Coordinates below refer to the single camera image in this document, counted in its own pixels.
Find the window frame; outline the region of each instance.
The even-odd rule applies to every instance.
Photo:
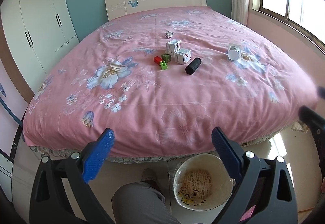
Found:
[[[290,0],[287,0],[287,7],[286,7],[286,15],[282,16],[272,10],[266,9],[263,7],[263,0],[260,0],[259,3],[259,11],[262,13],[265,13],[277,20],[280,20],[281,22],[291,26],[298,32],[300,32],[302,35],[304,35],[306,38],[308,38],[310,41],[315,43],[323,53],[325,53],[325,43],[323,43],[319,38],[317,38],[314,34],[312,34],[310,31],[299,25],[298,23],[292,21],[289,19],[290,14]]]

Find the blue gripper pad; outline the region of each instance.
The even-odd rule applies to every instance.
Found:
[[[233,142],[233,144],[231,144],[231,141],[225,136],[219,127],[212,130],[211,137],[212,143],[218,152],[229,176],[235,179],[236,183],[239,183],[242,179],[242,160],[238,157],[238,154],[240,157],[242,157],[244,151],[238,143]]]
[[[95,146],[92,152],[83,162],[82,178],[86,184],[96,178],[100,167],[113,147],[114,139],[114,132],[111,129],[106,129],[104,135],[98,141],[94,142]]]

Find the pink wall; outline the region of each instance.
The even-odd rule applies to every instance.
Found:
[[[267,38],[288,54],[309,76],[317,86],[325,86],[325,55],[306,38],[297,38],[276,23],[275,19],[266,19],[256,11],[248,13],[247,27]],[[325,117],[325,101],[320,100],[317,112]]]
[[[28,106],[26,101],[17,91],[16,87],[9,78],[1,60],[0,60],[0,83],[2,84],[7,97],[0,95],[3,101],[11,109],[11,111],[18,117],[22,118]],[[6,154],[10,155],[12,143],[18,128],[17,123],[8,114],[8,112],[0,105],[0,149]]]

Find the person's leg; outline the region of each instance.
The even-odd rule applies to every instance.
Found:
[[[120,187],[112,198],[116,224],[180,224],[165,207],[154,180]]]

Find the wardrobe handle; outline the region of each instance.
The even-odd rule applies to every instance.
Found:
[[[59,14],[57,14],[57,17],[58,17],[58,19],[59,19],[60,25],[62,26],[62,24],[61,24],[61,20],[60,20],[60,17],[59,17]]]
[[[27,38],[27,41],[28,41],[29,47],[31,47],[31,44],[30,44],[29,39],[28,39],[28,37],[27,37],[27,33],[26,33],[26,31],[25,31],[25,35],[26,35],[26,38]]]
[[[57,19],[57,15],[55,15],[55,17],[56,17],[57,24],[60,26],[59,20]]]
[[[28,31],[28,30],[27,30],[27,33],[28,33],[28,36],[29,36],[29,38],[30,38],[31,44],[34,45],[32,39],[31,39],[31,37],[30,37],[30,35],[29,35],[29,31]]]

